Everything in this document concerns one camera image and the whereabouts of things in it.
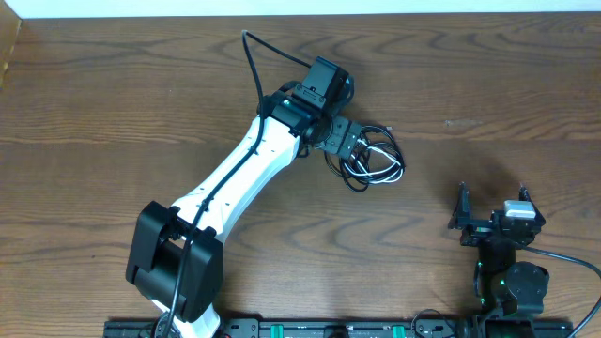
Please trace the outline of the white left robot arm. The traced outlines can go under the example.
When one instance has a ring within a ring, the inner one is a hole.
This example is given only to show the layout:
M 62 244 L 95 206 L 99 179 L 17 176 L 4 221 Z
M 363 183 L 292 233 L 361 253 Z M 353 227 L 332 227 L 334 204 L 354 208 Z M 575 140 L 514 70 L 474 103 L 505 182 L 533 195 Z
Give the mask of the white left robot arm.
M 302 81 L 260 95 L 257 116 L 239 145 L 201 184 L 170 207 L 150 202 L 139 214 L 126 279 L 163 311 L 153 337 L 210 337 L 224 275 L 223 246 L 265 185 L 304 147 L 346 160 L 360 126 L 341 117 L 354 79 L 318 57 Z

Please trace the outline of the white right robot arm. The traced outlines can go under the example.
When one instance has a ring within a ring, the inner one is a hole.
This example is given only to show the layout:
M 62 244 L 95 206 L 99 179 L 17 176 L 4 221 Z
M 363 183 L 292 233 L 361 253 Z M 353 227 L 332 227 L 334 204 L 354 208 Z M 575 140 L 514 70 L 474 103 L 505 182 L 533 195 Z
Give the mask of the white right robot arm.
M 461 232 L 460 244 L 478 250 L 473 288 L 481 313 L 457 322 L 457 337 L 527 338 L 536 335 L 534 319 L 544 311 L 549 273 L 516 252 L 524 250 L 546 224 L 526 188 L 506 200 L 487 220 L 472 216 L 470 191 L 459 184 L 450 229 Z

